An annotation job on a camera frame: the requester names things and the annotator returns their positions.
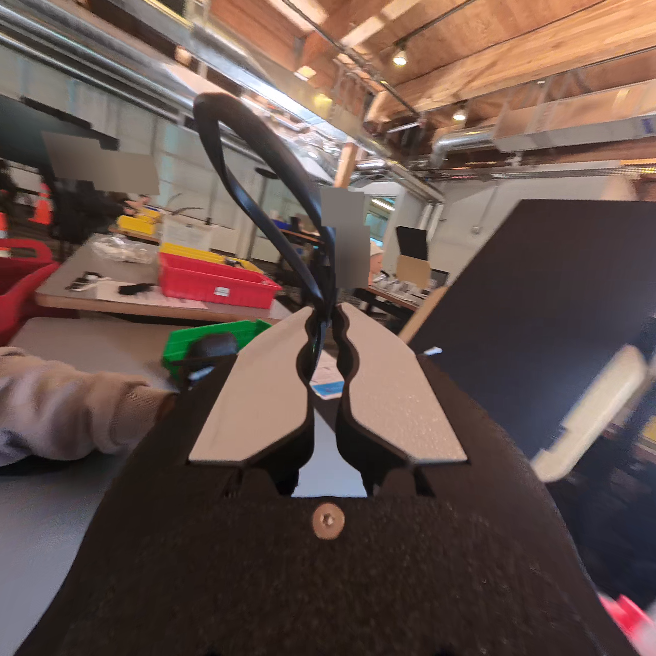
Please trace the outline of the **printed paper sheet blue patch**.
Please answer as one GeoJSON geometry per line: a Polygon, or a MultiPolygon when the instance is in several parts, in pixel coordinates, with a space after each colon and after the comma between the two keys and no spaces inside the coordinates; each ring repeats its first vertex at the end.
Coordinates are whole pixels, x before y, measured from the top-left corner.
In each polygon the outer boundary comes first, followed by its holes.
{"type": "Polygon", "coordinates": [[[336,359],[324,350],[310,381],[311,390],[323,400],[332,400],[341,397],[343,386],[336,359]]]}

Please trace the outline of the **red plastic bin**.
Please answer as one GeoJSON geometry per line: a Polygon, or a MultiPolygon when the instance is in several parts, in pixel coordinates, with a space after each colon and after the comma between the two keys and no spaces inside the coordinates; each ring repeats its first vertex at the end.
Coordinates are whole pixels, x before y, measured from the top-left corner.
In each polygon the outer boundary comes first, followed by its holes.
{"type": "Polygon", "coordinates": [[[629,639],[639,655],[655,654],[655,618],[648,615],[627,596],[617,598],[599,594],[602,605],[629,639]]]}

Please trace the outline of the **clear plastic box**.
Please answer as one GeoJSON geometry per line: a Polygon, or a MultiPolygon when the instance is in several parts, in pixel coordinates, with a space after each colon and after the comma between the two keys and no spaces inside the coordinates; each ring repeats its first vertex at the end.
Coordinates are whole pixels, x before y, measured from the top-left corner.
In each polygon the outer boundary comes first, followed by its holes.
{"type": "Polygon", "coordinates": [[[160,227],[160,247],[166,244],[194,250],[210,251],[213,227],[195,218],[163,215],[160,227]]]}

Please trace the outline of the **green plastic bin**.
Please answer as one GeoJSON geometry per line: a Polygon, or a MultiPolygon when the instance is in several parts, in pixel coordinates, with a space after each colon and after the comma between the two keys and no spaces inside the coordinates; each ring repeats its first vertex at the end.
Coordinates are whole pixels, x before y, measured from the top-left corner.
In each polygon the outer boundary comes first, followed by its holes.
{"type": "Polygon", "coordinates": [[[168,371],[172,380],[179,381],[179,365],[175,362],[182,361],[194,342],[208,335],[231,334],[240,351],[253,339],[268,330],[272,324],[261,319],[243,320],[221,324],[203,325],[200,327],[188,327],[171,332],[161,357],[162,366],[168,371]]]}

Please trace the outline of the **clear plastic bag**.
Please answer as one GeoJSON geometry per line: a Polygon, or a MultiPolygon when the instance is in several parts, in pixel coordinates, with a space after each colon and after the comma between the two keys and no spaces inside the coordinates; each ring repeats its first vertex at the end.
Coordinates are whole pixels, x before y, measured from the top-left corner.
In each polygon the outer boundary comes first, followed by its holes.
{"type": "Polygon", "coordinates": [[[91,247],[98,257],[112,262],[150,265],[157,258],[156,250],[149,250],[145,244],[131,241],[123,235],[96,235],[91,247]]]}

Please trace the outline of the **black board wooden frame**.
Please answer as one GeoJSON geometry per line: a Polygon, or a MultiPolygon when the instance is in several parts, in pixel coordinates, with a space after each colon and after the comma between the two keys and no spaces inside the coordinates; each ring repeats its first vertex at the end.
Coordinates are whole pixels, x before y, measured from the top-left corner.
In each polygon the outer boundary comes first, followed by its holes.
{"type": "Polygon", "coordinates": [[[655,313],[655,203],[522,200],[410,341],[530,459],[655,313]]]}

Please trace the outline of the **red plastic case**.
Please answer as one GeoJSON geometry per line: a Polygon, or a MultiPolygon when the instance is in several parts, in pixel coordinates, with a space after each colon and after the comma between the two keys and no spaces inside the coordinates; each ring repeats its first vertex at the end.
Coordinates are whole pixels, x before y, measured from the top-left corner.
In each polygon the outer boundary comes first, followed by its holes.
{"type": "Polygon", "coordinates": [[[48,245],[37,240],[2,238],[1,248],[33,252],[32,257],[1,258],[1,346],[6,346],[27,319],[39,315],[35,293],[59,263],[48,245]]]}

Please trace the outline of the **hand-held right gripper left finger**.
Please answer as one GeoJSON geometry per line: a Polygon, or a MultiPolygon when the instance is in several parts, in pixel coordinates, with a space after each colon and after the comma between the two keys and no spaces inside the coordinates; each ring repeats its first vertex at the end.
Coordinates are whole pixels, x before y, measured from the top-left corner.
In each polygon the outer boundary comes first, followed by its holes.
{"type": "Polygon", "coordinates": [[[300,428],[308,413],[297,360],[308,345],[304,307],[250,341],[235,364],[189,454],[190,463],[241,465],[300,428]]]}

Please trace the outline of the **white board stand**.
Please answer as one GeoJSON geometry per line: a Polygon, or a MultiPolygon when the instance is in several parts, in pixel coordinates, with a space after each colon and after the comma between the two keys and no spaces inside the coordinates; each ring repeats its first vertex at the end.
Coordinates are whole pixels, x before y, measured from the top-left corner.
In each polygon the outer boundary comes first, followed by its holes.
{"type": "Polygon", "coordinates": [[[543,483],[564,479],[593,443],[655,381],[655,355],[625,345],[608,361],[561,422],[562,433],[531,461],[543,483]]]}

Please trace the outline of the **wooden top desk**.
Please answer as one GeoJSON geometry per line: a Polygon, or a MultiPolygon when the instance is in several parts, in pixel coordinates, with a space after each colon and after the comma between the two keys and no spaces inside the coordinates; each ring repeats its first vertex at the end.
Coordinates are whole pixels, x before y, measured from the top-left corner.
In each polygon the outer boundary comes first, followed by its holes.
{"type": "Polygon", "coordinates": [[[380,287],[368,286],[363,288],[364,292],[370,294],[375,300],[385,302],[395,307],[402,308],[409,312],[415,312],[419,309],[424,301],[424,297],[418,297],[413,294],[397,294],[395,292],[390,292],[380,287]]]}

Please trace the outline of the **black board tan frame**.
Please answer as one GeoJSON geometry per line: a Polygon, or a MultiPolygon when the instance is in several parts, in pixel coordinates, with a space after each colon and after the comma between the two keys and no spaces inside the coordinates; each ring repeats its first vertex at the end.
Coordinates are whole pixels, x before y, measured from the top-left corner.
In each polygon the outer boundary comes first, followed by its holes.
{"type": "Polygon", "coordinates": [[[403,283],[426,289],[431,280],[431,266],[428,261],[427,231],[409,226],[396,226],[399,255],[396,263],[396,277],[403,283]]]}

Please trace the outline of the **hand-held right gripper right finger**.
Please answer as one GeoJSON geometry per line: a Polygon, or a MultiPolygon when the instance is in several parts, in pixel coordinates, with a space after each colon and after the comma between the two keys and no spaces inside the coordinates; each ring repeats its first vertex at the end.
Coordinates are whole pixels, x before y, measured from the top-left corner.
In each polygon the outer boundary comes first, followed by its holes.
{"type": "Polygon", "coordinates": [[[409,464],[466,461],[445,411],[413,351],[347,303],[335,308],[335,337],[347,417],[409,464]]]}

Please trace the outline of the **red basket yellow rim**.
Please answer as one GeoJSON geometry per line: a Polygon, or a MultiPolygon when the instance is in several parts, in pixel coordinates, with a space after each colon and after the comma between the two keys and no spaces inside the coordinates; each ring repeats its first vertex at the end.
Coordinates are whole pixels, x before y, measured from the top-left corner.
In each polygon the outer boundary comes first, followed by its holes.
{"type": "Polygon", "coordinates": [[[171,298],[268,310],[280,285],[247,260],[163,243],[159,283],[171,298]]]}

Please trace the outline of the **yellow plastic bin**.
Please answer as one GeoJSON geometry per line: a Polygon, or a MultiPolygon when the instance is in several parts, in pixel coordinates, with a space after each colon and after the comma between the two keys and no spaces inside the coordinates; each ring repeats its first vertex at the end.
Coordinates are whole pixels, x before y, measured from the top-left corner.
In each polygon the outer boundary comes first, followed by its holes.
{"type": "Polygon", "coordinates": [[[162,214],[149,207],[133,209],[132,214],[121,215],[117,219],[117,226],[124,232],[137,233],[155,237],[158,233],[162,214]]]}

